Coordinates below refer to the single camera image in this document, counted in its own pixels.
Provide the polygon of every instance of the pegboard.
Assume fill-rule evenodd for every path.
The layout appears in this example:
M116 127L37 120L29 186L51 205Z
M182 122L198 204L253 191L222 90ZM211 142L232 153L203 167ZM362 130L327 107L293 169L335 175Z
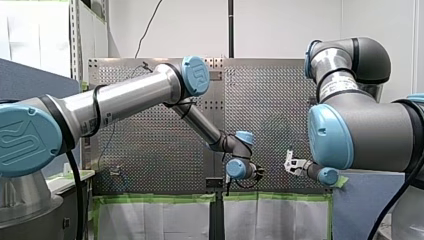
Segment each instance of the pegboard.
M149 73L143 67L145 63L154 69L161 62L91 59L90 85L113 84L145 75ZM202 98L193 100L204 111ZM91 168L98 171L94 179L96 195L204 193L203 149L200 137L172 109L160 104L100 130L86 144L83 156L91 159Z
M253 132L252 161L266 170L265 177L252 191L324 189L314 180L296 177L284 170L290 146L295 157L312 159L307 113L309 99L315 96L315 85L304 78L303 60L224 59L222 70L225 129Z
M92 59L90 85L112 84L147 74L144 63L154 68L162 62L180 61ZM197 107L220 129L254 133L252 160L264 167L266 174L251 190L324 191L322 185L309 178L286 173L283 165L290 146L296 157L311 159L307 112L315 86L303 77L303 60L215 58L205 62L212 81L208 92L196 99ZM96 195L204 193L206 177L224 176L222 154L206 149L200 137L163 105L101 130L84 145L83 156L90 159L88 164L85 161L88 168L98 169Z

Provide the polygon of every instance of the metal stand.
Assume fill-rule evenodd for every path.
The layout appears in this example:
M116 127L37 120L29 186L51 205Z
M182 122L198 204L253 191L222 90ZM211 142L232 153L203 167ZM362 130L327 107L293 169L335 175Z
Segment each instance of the metal stand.
M206 178L208 192L215 194L209 208L209 240L225 240L223 182L222 177Z
M0 223L0 240L62 240L67 227L62 203L61 197L54 196L48 209Z

